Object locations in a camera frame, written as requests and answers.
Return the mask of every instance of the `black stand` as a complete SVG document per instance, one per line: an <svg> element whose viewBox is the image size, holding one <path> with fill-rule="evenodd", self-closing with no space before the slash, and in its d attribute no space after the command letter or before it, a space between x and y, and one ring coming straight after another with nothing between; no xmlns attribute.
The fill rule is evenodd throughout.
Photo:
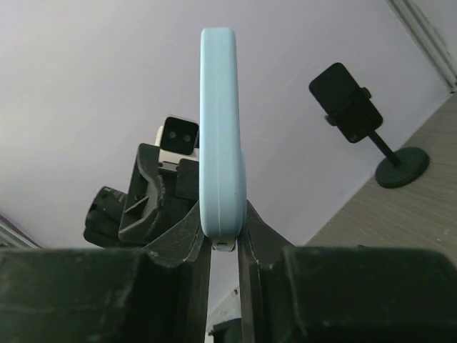
<svg viewBox="0 0 457 343"><path fill-rule="evenodd" d="M376 133L368 135L386 158L378 165L375 178L383 188L400 188L419 178L430 163L430 157L420 148L407 147L393 152Z"/></svg>

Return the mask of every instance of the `white wall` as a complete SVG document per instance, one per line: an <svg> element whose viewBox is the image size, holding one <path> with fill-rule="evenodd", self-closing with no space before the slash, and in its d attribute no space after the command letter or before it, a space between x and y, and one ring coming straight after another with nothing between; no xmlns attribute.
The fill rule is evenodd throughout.
<svg viewBox="0 0 457 343"><path fill-rule="evenodd" d="M414 0L457 60L457 1Z"/></svg>
<svg viewBox="0 0 457 343"><path fill-rule="evenodd" d="M237 34L248 197L295 243L310 239L381 155L323 120L308 83L347 65L398 147L447 97L385 1L6 0L0 3L0 212L49 247L89 247L100 187L127 190L136 148L168 114L198 119L199 34ZM209 309L237 284L214 254Z"/></svg>

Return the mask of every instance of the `round base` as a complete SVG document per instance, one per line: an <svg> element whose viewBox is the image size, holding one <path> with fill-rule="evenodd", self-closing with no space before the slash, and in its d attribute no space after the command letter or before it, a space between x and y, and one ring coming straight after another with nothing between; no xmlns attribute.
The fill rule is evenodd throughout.
<svg viewBox="0 0 457 343"><path fill-rule="evenodd" d="M402 148L395 154L401 161L399 166L393 166L384 159L376 169L376 181L383 188L399 188L410 184L427 170L430 163L430 157L419 148Z"/></svg>

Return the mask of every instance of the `black mechanical device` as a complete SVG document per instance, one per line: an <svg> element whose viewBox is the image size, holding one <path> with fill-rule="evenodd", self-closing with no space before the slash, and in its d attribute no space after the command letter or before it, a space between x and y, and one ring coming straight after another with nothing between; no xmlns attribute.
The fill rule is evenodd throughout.
<svg viewBox="0 0 457 343"><path fill-rule="evenodd" d="M403 187L427 170L430 158L416 147L393 152L376 133L383 117L371 103L367 88L361 88L342 63L332 64L310 84L309 90L327 113L326 121L337 126L351 143L369 137L386 158L378 165L375 178L384 188Z"/></svg>
<svg viewBox="0 0 457 343"><path fill-rule="evenodd" d="M204 342L199 163L159 154L140 144L128 193L97 194L84 237L105 249L2 252L2 342ZM242 342L457 342L457 271L441 254L295 247L249 202L237 243Z"/></svg>

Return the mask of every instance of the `light blue object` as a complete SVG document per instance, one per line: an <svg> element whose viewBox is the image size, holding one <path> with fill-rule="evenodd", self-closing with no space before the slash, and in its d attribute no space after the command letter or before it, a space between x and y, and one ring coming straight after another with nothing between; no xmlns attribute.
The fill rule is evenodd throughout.
<svg viewBox="0 0 457 343"><path fill-rule="evenodd" d="M204 29L200 56L201 227L216 250L231 251L246 221L235 33Z"/></svg>

